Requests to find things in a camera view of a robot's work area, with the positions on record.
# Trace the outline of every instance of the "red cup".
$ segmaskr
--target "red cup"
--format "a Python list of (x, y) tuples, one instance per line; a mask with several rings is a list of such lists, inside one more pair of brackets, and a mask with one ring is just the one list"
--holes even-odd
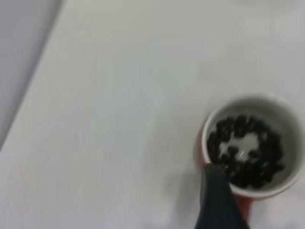
[(271, 183), (261, 189), (239, 188), (230, 184), (245, 221), (248, 221), (253, 200), (275, 196), (289, 188), (301, 174), (304, 165), (301, 122), (293, 110), (279, 97), (247, 96), (233, 99), (212, 110), (198, 135), (199, 163), (205, 166), (211, 163), (207, 151), (207, 138), (215, 129), (216, 123), (226, 116), (238, 114), (253, 115), (262, 118), (281, 135), (285, 169), (275, 174)]

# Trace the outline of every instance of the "cup rim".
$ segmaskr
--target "cup rim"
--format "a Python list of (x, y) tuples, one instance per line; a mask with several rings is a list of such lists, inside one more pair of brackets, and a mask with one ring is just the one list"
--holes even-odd
[[(216, 109), (213, 109), (204, 125), (203, 125), (203, 130), (202, 130), (202, 138), (201, 138), (201, 145), (202, 145), (202, 155), (203, 155), (203, 159), (205, 161), (206, 164), (211, 163), (210, 157), (208, 155), (208, 150), (207, 150), (207, 145), (206, 145), (206, 139), (207, 139), (207, 131), (210, 127), (211, 122), (213, 121), (213, 119), (215, 118), (215, 116), (217, 116), (217, 114), (224, 108), (224, 107), (228, 107), (229, 105), (236, 103), (238, 101), (242, 101), (242, 100), (247, 100), (247, 99), (258, 99), (258, 100), (265, 100), (267, 102), (270, 103), (276, 103), (278, 106), (281, 106), (283, 109), (285, 109), (290, 115), (291, 117), (296, 121), (296, 123), (298, 123), (298, 127), (297, 127), (297, 132), (302, 135), (302, 131), (301, 131), (301, 122), (299, 120), (299, 118), (297, 117), (296, 113), (294, 112), (294, 110), (289, 106), (289, 104), (285, 101), (285, 99), (283, 99), (280, 96), (271, 94), (271, 95), (266, 95), (266, 96), (262, 96), (262, 95), (244, 95), (244, 96), (238, 96), (235, 97), (229, 101), (226, 101), (224, 103), (222, 103), (221, 105), (219, 105)], [(230, 187), (232, 189), (232, 191), (235, 194), (238, 194), (240, 196), (243, 197), (248, 197), (248, 198), (266, 198), (266, 197), (270, 197), (270, 196), (274, 196), (278, 193), (283, 192), (284, 190), (286, 190), (287, 188), (289, 188), (293, 183), (295, 183), (295, 181), (297, 181), (297, 179), (299, 178), (301, 171), (303, 171), (304, 169), (304, 156), (303, 156), (303, 143), (301, 142), (301, 150), (302, 150), (302, 156), (301, 156), (301, 160), (302, 162), (300, 163), (300, 167), (299, 169), (296, 171), (296, 173), (293, 175), (293, 177), (291, 178), (291, 180), (289, 182), (287, 182), (284, 185), (279, 185), (279, 187), (275, 188), (274, 190), (260, 190), (260, 191), (252, 191), (252, 190), (245, 190), (245, 189), (241, 189), (233, 184), (230, 183)]]

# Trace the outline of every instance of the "white table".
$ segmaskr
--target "white table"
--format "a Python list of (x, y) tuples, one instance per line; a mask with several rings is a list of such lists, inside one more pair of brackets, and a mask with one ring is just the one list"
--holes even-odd
[[(0, 154), (2, 229), (191, 229), (193, 146), (220, 100), (284, 95), (304, 120), (301, 0), (66, 0)], [(303, 229), (305, 180), (254, 204)]]

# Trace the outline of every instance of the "dark object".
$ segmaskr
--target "dark object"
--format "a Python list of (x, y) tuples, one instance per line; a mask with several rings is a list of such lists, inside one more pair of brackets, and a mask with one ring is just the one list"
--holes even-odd
[(234, 137), (243, 138), (246, 135), (246, 129), (243, 127), (238, 127), (234, 129)]
[(232, 117), (228, 117), (224, 122), (225, 128), (231, 132), (234, 130), (234, 124), (235, 120)]
[[(285, 165), (279, 164), (283, 157), (280, 136), (264, 121), (239, 115), (236, 119), (228, 117), (220, 120), (216, 126), (216, 132), (211, 132), (207, 140), (209, 157), (213, 163), (221, 166), (232, 184), (240, 188), (247, 188), (248, 185), (261, 188), (272, 181), (275, 173), (285, 169)], [(229, 142), (232, 132), (236, 138), (243, 138), (247, 133), (257, 134), (259, 148), (248, 153), (246, 162), (236, 160), (239, 152), (236, 146), (229, 146), (228, 152), (220, 157), (220, 144)]]
[(261, 155), (261, 152), (259, 150), (251, 150), (249, 152), (249, 156), (252, 158), (259, 158), (260, 155)]
[(195, 229), (249, 229), (218, 166), (208, 165), (203, 169), (200, 203)]
[(229, 154), (232, 154), (235, 156), (239, 152), (239, 148), (236, 146), (229, 146), (228, 152), (229, 152)]
[(249, 133), (254, 132), (255, 126), (256, 126), (256, 118), (254, 118), (253, 116), (250, 116), (248, 119), (248, 122), (246, 124), (247, 132), (249, 132)]

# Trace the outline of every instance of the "gray wall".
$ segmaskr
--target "gray wall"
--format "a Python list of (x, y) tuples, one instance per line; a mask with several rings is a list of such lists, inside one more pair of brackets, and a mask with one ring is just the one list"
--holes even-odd
[(0, 147), (61, 0), (0, 0)]

